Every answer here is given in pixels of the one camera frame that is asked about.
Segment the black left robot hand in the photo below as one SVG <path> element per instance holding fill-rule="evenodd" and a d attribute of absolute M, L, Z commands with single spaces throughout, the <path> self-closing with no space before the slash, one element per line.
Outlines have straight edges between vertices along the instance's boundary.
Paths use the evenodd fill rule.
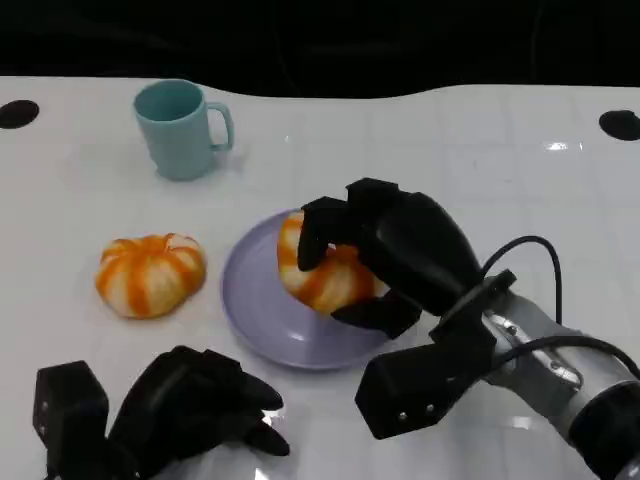
<path fill-rule="evenodd" d="M 177 346 L 155 358 L 133 384 L 109 443 L 141 479 L 226 443 L 285 457 L 288 442 L 263 421 L 267 411 L 283 407 L 281 395 L 238 361 Z"/>

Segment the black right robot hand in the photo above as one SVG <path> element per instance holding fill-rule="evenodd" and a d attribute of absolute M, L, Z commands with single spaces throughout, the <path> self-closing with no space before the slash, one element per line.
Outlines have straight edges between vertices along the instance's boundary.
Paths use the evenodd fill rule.
<path fill-rule="evenodd" d="M 329 245 L 348 245 L 388 288 L 381 297 L 350 301 L 331 316 L 395 339 L 421 313 L 441 316 L 482 280 L 461 228 L 432 198 L 397 184 L 362 178 L 347 198 L 321 197 L 302 208 L 298 266 L 317 267 Z"/>

